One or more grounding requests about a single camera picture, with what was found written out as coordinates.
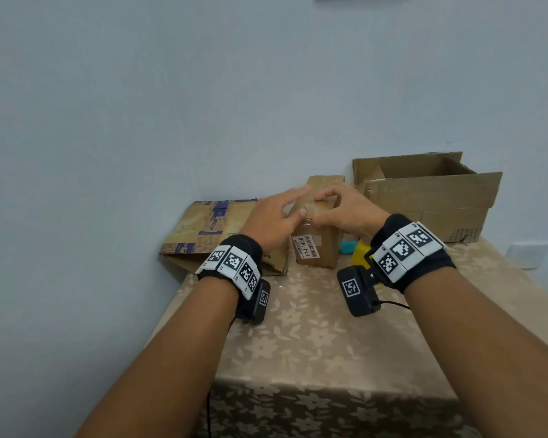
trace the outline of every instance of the closed cardboard box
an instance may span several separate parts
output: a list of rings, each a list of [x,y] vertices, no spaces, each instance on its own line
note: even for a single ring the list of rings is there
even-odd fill
[[[390,213],[420,221],[445,242],[477,241],[501,172],[476,173],[462,152],[353,160],[358,190]]]
[[[342,175],[318,175],[308,178],[307,184],[311,190],[294,204],[292,212],[307,209],[307,214],[301,224],[292,233],[292,242],[296,262],[300,265],[318,267],[336,267],[339,257],[339,244],[343,233],[334,227],[326,226],[315,229],[311,225],[314,215],[339,206],[339,197],[330,197],[326,200],[314,201],[314,196],[337,181],[345,181]]]
[[[195,201],[164,240],[159,254],[195,272],[221,241],[241,230],[256,202]],[[287,262],[288,245],[265,253],[261,262],[263,275],[284,275]]]

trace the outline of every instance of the wrist strap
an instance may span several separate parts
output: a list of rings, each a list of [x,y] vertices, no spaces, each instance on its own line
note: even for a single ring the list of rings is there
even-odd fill
[[[455,267],[445,245],[422,223],[401,214],[389,216],[365,255],[372,273],[387,287],[404,290],[416,279],[441,267]]]
[[[262,277],[261,259],[262,248],[254,239],[232,235],[211,252],[195,273],[199,279],[205,276],[228,279],[249,300]]]

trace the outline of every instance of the black cable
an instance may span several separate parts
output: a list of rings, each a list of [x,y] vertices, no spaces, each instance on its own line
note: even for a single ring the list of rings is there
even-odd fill
[[[382,301],[382,300],[380,300],[380,301],[376,301],[375,304],[395,304],[396,306],[400,306],[400,307],[404,307],[408,310],[412,310],[406,304],[402,304],[401,302],[395,302],[395,301]]]
[[[231,327],[234,324],[234,321],[235,321],[235,317],[234,319],[231,320],[230,326],[227,328],[227,332],[230,331]],[[209,391],[207,392],[207,400],[205,403],[205,409],[207,410],[207,437],[208,438],[211,438],[211,416],[209,414],[209,410],[211,409],[210,398],[211,398],[211,387],[209,388]]]

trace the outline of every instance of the blue object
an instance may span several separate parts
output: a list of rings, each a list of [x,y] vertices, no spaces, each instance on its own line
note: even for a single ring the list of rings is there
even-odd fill
[[[343,241],[339,247],[339,253],[353,253],[359,241]]]

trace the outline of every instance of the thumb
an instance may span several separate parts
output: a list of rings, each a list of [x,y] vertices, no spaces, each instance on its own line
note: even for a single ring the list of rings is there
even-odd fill
[[[288,215],[288,217],[286,217],[286,220],[292,226],[292,230],[294,230],[306,216],[307,209],[303,207],[302,209],[292,212],[290,215]]]
[[[339,208],[331,209],[321,214],[314,215],[311,223],[315,229],[320,229],[322,226],[335,226],[337,221],[337,211]]]

